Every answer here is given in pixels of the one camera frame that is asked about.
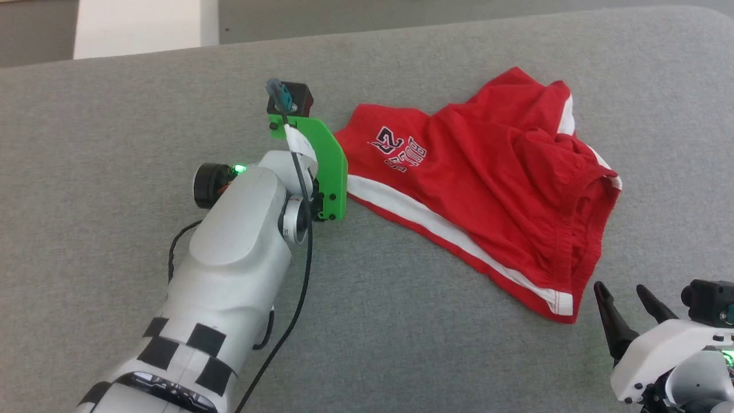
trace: black cable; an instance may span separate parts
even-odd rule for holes
[[[265,348],[266,345],[268,345],[268,341],[270,341],[270,334],[273,332],[273,324],[275,324],[275,310],[270,310],[270,315],[268,315],[268,327],[265,329],[265,337],[263,337],[263,342],[260,344],[255,344],[252,349],[253,350],[262,350]]]
[[[173,237],[173,241],[171,242],[171,249],[168,250],[168,283],[169,284],[171,280],[173,279],[173,250],[176,248],[176,243],[178,242],[178,239],[181,238],[186,233],[186,231],[190,230],[191,228],[194,228],[195,226],[199,225],[200,223],[201,223],[201,220],[198,220],[194,223],[190,223],[189,225],[181,229],[181,232],[179,232],[178,235]]]
[[[298,321],[298,316],[301,314],[303,303],[306,300],[306,291],[308,290],[308,279],[311,273],[311,254],[313,253],[313,222],[311,222],[311,205],[308,200],[308,191],[306,191],[306,182],[303,179],[303,172],[301,171],[301,164],[300,162],[298,162],[297,154],[295,154],[294,152],[291,152],[291,156],[293,157],[293,163],[296,166],[296,173],[298,174],[298,182],[301,185],[301,193],[303,193],[303,202],[305,204],[304,209],[305,209],[305,215],[306,215],[306,225],[308,226],[308,248],[306,251],[306,270],[303,275],[303,287],[301,288],[301,296],[298,299],[298,305],[296,305],[296,311],[293,314],[291,323],[288,324],[288,328],[286,328],[286,332],[283,333],[283,336],[280,338],[280,340],[277,341],[272,351],[270,351],[268,358],[263,363],[263,366],[260,367],[260,371],[258,371],[258,374],[255,375],[255,378],[252,380],[252,383],[250,383],[250,387],[247,388],[247,391],[245,392],[244,396],[242,396],[242,400],[239,402],[237,409],[234,409],[234,413],[240,413],[242,411],[244,404],[247,403],[247,400],[250,399],[250,395],[252,394],[252,391],[255,390],[255,386],[258,385],[260,378],[265,373],[265,369],[268,368],[268,366],[270,365],[270,362],[275,358],[275,354],[277,354],[277,351],[280,350],[280,347],[282,347],[283,343],[286,342],[286,339],[288,338],[288,336],[291,335],[291,331],[293,331],[293,328],[296,326],[296,322]]]

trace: gray fabric surface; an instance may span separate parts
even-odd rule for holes
[[[219,42],[397,29],[607,7],[681,4],[695,4],[734,16],[731,0],[219,0]]]
[[[638,282],[683,314],[694,277],[732,278],[733,42],[723,15],[653,8],[4,69],[0,406],[71,410],[132,349],[164,300],[172,236],[203,216],[192,172],[282,147],[267,137],[270,76],[307,82],[333,129],[363,102],[435,111],[513,65],[565,80],[580,137],[625,182],[595,279],[637,328],[653,325]],[[626,411],[590,288],[577,324],[552,323],[354,202],[315,240],[304,312],[249,411]]]
[[[0,4],[0,68],[70,60],[79,0]]]

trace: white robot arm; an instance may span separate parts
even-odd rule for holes
[[[278,93],[287,93],[279,82],[277,87]],[[305,136],[285,116],[283,120],[290,151],[270,151],[248,167],[202,165],[195,177],[195,199],[211,211],[170,276],[163,308],[131,356],[92,386],[76,413],[235,410],[233,385],[265,325],[272,322],[273,302],[291,262],[290,247],[307,235],[310,245],[308,229],[319,207],[312,202],[316,154]]]
[[[647,288],[637,286],[659,325],[640,335],[614,307],[603,283],[594,285],[617,399],[642,413],[734,413],[734,284],[694,280],[683,290],[691,320],[680,320]]]

